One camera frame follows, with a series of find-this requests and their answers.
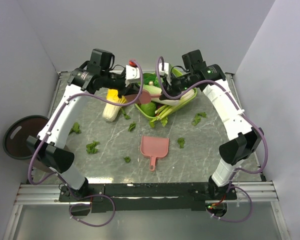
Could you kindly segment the pink hand brush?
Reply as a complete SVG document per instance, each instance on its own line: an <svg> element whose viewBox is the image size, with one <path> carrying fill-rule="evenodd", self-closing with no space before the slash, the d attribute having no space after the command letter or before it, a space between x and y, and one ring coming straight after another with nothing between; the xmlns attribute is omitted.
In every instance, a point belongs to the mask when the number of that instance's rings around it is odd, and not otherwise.
<svg viewBox="0 0 300 240"><path fill-rule="evenodd" d="M161 96L161 93L152 94L149 93L147 90L143 90L141 95L138 96L137 94L130 94L124 96L127 103L133 104L148 104L153 99L158 99Z"/></svg>

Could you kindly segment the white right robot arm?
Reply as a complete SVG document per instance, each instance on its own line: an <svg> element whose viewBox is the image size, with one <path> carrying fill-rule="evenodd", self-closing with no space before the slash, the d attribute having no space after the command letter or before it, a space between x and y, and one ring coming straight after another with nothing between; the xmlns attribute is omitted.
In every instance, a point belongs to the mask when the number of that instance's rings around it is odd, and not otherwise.
<svg viewBox="0 0 300 240"><path fill-rule="evenodd" d="M220 161L210 177L208 193L213 199L220 199L226 193L225 186L240 170L244 160L256 150L264 135L246 118L219 65L207 65L198 49L182 55L182 60L185 73L176 76L172 66L163 57L158 58L155 73L162 89L161 97L178 100L193 88L198 88L218 113L228 141L219 147Z"/></svg>

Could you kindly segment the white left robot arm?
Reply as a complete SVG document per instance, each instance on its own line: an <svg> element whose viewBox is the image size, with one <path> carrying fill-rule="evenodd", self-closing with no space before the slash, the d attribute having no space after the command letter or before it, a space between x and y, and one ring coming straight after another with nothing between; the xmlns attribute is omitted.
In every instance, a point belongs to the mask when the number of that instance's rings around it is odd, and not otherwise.
<svg viewBox="0 0 300 240"><path fill-rule="evenodd" d="M90 59L72 71L61 101L47 124L37 134L29 136L27 147L32 152L28 168L28 180L32 185L32 168L35 160L39 160L58 176L71 190L77 201L85 200L89 195L89 182L76 168L74 153L65 150L69 133L88 102L95 97L101 88L117 90L119 96L134 95L130 101L134 104L141 96L143 71L136 60L132 60L121 73L114 73L115 56L113 53L93 49Z"/></svg>

